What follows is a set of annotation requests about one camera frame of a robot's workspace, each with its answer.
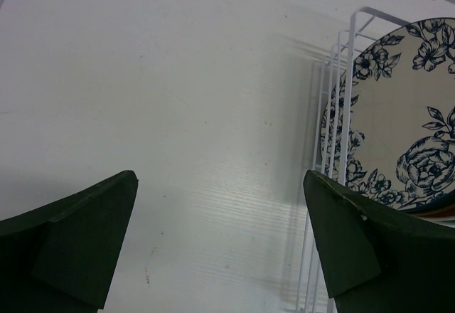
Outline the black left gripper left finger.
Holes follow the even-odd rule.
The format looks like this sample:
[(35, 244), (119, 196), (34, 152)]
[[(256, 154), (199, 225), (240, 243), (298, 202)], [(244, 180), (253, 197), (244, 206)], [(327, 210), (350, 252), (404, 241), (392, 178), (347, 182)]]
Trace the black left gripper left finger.
[(1, 311), (103, 309), (137, 191), (136, 174), (125, 170), (2, 220)]

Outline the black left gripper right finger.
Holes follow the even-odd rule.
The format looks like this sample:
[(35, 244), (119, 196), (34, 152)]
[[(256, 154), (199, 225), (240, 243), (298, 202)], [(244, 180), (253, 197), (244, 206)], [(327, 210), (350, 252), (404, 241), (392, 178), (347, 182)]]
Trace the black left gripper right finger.
[(453, 312), (454, 229), (353, 192), (317, 171), (304, 195), (339, 312)]

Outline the dark teal glazed plate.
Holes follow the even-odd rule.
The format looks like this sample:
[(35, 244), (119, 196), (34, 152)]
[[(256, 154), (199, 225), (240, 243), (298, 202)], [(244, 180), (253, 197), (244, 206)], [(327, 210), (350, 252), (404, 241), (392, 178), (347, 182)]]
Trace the dark teal glazed plate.
[(433, 222), (452, 222), (454, 221), (454, 203), (424, 213), (413, 213), (413, 216)]

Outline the blue floral white plate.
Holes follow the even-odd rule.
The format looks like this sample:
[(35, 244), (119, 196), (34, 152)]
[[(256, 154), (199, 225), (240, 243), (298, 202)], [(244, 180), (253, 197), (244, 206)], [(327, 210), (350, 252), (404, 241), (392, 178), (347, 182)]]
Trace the blue floral white plate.
[(346, 186), (406, 213), (454, 203), (454, 20), (398, 28), (353, 62)]

